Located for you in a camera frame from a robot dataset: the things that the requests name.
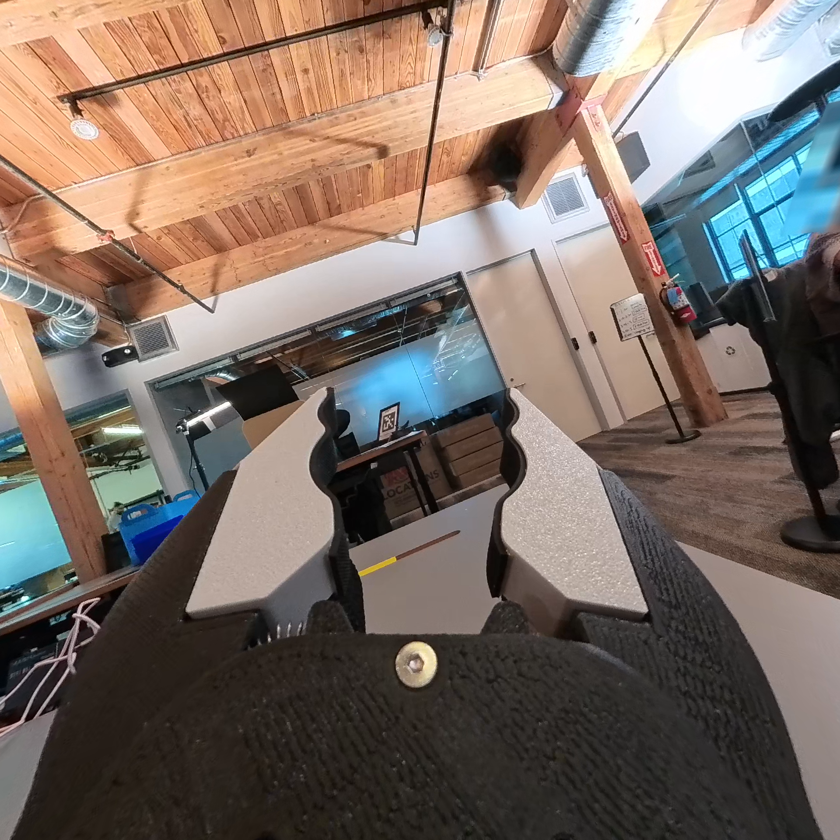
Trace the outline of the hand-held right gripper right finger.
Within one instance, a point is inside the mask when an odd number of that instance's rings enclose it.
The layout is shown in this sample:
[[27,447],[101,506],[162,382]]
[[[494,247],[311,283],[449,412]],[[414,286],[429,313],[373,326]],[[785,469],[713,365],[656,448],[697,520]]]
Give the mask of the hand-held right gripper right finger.
[[594,460],[517,388],[501,420],[508,491],[493,514],[490,594],[530,622],[643,621],[648,605]]

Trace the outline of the black panel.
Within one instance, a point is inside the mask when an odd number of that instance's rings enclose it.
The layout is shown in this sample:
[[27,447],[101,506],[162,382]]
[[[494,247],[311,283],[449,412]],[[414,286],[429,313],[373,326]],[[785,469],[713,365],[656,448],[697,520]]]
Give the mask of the black panel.
[[217,393],[243,421],[299,401],[284,371],[276,364],[220,384]]

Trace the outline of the black round ceiling fixture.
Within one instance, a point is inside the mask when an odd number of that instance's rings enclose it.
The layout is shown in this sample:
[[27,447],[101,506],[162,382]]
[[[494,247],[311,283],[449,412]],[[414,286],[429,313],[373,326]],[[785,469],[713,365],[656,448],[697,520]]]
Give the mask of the black round ceiling fixture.
[[510,142],[495,143],[486,154],[484,170],[489,182],[500,186],[508,193],[517,191],[522,167],[523,162],[519,150]]

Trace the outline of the wooden post red signs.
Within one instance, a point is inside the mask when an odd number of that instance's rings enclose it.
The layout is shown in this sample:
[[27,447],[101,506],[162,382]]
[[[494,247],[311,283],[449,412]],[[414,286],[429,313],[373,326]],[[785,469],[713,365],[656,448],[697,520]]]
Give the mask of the wooden post red signs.
[[678,322],[662,302],[660,293],[669,275],[602,106],[594,101],[582,104],[571,130],[636,289],[644,295],[656,338],[689,420],[700,428],[726,420],[726,407],[690,327]]

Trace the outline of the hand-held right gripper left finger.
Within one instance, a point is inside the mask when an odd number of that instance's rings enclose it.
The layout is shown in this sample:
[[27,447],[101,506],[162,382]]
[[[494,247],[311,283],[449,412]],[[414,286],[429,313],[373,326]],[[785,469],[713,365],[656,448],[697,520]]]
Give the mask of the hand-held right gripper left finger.
[[339,432],[332,387],[304,401],[239,463],[186,603],[196,620],[256,612],[270,631],[305,626],[334,600],[365,630],[361,578],[330,491]]

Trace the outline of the black office chair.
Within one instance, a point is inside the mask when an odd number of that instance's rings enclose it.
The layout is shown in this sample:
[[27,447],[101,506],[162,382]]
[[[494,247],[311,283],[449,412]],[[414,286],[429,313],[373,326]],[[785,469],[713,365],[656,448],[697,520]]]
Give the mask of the black office chair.
[[751,282],[729,285],[717,301],[728,324],[739,324],[761,348],[769,347],[791,405],[814,484],[824,490],[838,481],[831,436],[838,425],[838,345],[821,342],[820,324],[807,298],[811,267],[798,260],[772,271],[766,291],[775,320],[764,323]]

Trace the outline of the black sign stand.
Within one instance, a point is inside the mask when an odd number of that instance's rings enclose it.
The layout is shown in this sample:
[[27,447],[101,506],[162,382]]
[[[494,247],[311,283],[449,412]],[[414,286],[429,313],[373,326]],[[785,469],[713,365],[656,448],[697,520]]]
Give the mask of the black sign stand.
[[646,337],[643,335],[637,336],[637,341],[639,346],[644,354],[645,360],[647,362],[648,368],[654,378],[654,382],[658,388],[660,395],[663,398],[665,408],[668,412],[670,420],[675,428],[675,435],[666,439],[667,445],[683,445],[687,444],[691,441],[697,440],[700,437],[700,431],[697,429],[688,429],[685,430],[676,414],[676,410],[669,399],[667,391],[665,389],[665,385],[662,382],[658,370],[655,366],[653,358],[648,350],[648,346],[646,344]]

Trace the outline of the stack of blue bins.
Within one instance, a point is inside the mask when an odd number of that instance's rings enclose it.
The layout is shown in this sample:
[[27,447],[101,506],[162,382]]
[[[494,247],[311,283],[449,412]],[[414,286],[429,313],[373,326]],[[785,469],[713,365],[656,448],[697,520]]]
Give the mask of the stack of blue bins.
[[119,532],[131,565],[141,566],[147,561],[200,498],[196,490],[185,490],[159,507],[141,502],[126,508]]

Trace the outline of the plain wooden post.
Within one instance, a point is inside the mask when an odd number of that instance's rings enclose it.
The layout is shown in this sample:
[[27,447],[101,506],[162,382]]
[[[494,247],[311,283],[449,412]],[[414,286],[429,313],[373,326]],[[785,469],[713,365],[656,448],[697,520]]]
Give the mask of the plain wooden post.
[[28,315],[1,303],[1,380],[81,584],[106,573],[105,518]]

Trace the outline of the black ceiling pipe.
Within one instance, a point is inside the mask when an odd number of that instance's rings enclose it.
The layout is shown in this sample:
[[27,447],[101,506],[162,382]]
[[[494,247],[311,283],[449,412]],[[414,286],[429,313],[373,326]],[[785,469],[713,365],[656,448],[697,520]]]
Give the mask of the black ceiling pipe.
[[443,6],[442,2],[415,2],[415,6],[418,6],[419,13],[423,20],[425,21],[424,26],[426,28],[434,29],[437,32],[437,42],[442,45],[440,49],[439,55],[439,62],[438,62],[438,69],[437,69],[437,78],[436,78],[436,87],[434,92],[434,101],[433,107],[431,111],[431,118],[430,118],[430,125],[429,125],[429,134],[427,138],[427,146],[426,146],[426,153],[425,153],[425,163],[423,166],[423,180],[421,184],[421,192],[419,195],[418,200],[418,207],[416,213],[416,222],[413,226],[413,246],[418,245],[419,235],[421,232],[421,227],[423,223],[423,216],[424,216],[424,206],[426,201],[426,194],[427,194],[427,187],[429,176],[432,168],[432,158],[434,153],[434,144],[436,141],[436,133],[438,128],[438,117],[440,112],[441,101],[443,98],[443,89],[446,79],[446,69],[448,64],[448,54],[449,48],[452,42],[453,34],[454,34],[454,19],[455,19],[455,6],[456,1],[448,1],[446,6],[445,14],[442,18],[443,22],[440,24],[435,24],[430,17],[429,10],[433,7],[441,7]]

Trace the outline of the silver air duct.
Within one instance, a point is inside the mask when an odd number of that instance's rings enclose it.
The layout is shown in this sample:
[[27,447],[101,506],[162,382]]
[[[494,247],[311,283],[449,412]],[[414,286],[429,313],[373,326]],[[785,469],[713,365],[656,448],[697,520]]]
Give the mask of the silver air duct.
[[44,352],[75,350],[92,340],[100,313],[86,298],[62,290],[35,269],[1,256],[1,300],[45,317],[35,330]]
[[666,1],[568,1],[551,48],[556,69],[591,77],[616,67],[641,43]]
[[744,53],[757,62],[780,57],[838,1],[773,1],[746,27]]

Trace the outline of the black track light rail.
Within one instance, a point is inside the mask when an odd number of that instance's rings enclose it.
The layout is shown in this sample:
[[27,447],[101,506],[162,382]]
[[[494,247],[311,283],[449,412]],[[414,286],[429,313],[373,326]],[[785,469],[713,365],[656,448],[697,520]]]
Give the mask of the black track light rail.
[[133,77],[102,83],[97,86],[86,87],[76,91],[61,93],[56,98],[58,103],[70,111],[73,119],[82,119],[80,103],[102,98],[113,93],[127,91],[140,86],[147,86],[158,81],[169,80],[174,77],[184,76],[200,70],[209,70],[222,64],[228,64],[236,60],[246,60],[252,56],[270,53],[277,49],[300,46],[316,39],[325,39],[330,36],[343,35],[358,28],[366,28],[373,25],[383,24],[405,16],[419,15],[426,25],[432,23],[431,12],[433,10],[445,10],[447,2],[424,1],[414,2],[408,5],[383,9],[381,12],[367,14],[362,17],[345,19],[336,24],[324,25],[309,31],[284,35],[278,38],[248,45],[237,49],[231,49],[220,54],[201,59],[194,59],[177,66],[169,66],[163,69],[152,70]]

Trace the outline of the white door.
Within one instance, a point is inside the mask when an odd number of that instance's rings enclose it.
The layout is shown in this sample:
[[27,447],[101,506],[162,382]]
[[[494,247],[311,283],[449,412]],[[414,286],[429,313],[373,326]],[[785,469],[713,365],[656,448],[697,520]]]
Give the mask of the white door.
[[613,303],[637,294],[610,225],[553,243],[581,312],[584,345],[595,351],[624,421],[665,404],[638,339],[623,341]]
[[472,270],[465,278],[505,383],[518,388],[573,441],[601,432],[534,253]]

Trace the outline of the red fire extinguisher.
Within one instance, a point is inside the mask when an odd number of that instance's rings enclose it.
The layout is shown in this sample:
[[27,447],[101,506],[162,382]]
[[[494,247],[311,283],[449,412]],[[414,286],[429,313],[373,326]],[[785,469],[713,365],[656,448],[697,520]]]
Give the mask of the red fire extinguisher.
[[659,299],[675,323],[690,324],[697,320],[697,313],[678,279],[676,276],[663,282]]

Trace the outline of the printed cardboard box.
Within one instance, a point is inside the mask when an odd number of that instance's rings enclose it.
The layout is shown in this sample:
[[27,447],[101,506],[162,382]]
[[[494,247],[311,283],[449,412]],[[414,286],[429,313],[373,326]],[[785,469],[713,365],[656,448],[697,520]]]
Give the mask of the printed cardboard box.
[[[449,495],[453,488],[434,446],[423,445],[416,452],[416,456],[434,498],[439,500]],[[423,492],[411,458],[406,459],[402,453],[396,454],[395,467],[380,476],[385,514],[389,520],[397,519],[421,507],[409,472],[415,477],[417,488]]]

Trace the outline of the metal sprinkler pipe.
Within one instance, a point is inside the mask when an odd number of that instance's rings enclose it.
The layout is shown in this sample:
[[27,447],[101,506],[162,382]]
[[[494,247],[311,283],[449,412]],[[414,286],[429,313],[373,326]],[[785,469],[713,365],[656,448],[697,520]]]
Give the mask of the metal sprinkler pipe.
[[101,227],[100,225],[93,222],[93,220],[91,220],[87,215],[80,212],[72,205],[69,205],[68,202],[61,198],[57,193],[51,191],[45,185],[42,185],[34,177],[26,173],[15,163],[11,162],[3,154],[1,155],[1,166],[6,172],[17,177],[19,181],[33,189],[37,196],[43,197],[48,202],[53,203],[62,212],[68,214],[74,220],[79,222],[84,228],[92,232],[102,244],[113,246],[123,256],[127,257],[128,259],[131,259],[138,266],[148,270],[150,274],[152,274],[154,277],[161,279],[165,284],[175,289],[179,294],[181,294],[184,298],[188,299],[190,302],[195,303],[206,312],[215,313],[214,307],[208,305],[203,300],[198,298],[196,295],[190,292],[182,283],[174,280],[166,273],[164,273],[161,269],[158,269],[157,267],[152,265],[151,262],[142,257],[142,255],[139,254],[135,249],[124,245],[121,241],[117,239],[113,231]]

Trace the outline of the white notice sheet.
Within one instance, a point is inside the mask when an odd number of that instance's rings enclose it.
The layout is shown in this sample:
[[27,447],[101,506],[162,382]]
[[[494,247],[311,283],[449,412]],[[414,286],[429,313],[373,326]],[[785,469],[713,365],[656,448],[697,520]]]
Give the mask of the white notice sheet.
[[614,302],[610,305],[610,312],[622,342],[655,334],[654,322],[645,296],[641,292]]

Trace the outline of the wooden top desk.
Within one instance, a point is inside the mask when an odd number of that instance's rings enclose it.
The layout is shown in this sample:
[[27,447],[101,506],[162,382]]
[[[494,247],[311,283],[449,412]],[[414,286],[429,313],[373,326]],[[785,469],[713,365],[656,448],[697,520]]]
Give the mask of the wooden top desk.
[[419,430],[386,444],[380,444],[364,453],[339,462],[335,474],[338,475],[349,469],[356,469],[361,466],[370,466],[374,462],[378,463],[387,455],[403,453],[409,465],[407,467],[408,476],[415,495],[418,498],[419,506],[424,516],[434,515],[439,511],[439,507],[424,470],[419,463],[417,454],[424,442],[428,441],[428,439],[429,436],[425,430]]
[[40,596],[28,605],[17,607],[2,615],[1,637],[66,613],[72,607],[90,599],[102,599],[105,595],[126,587],[141,571],[141,566],[130,566],[105,574],[94,581],[67,584],[56,592]]

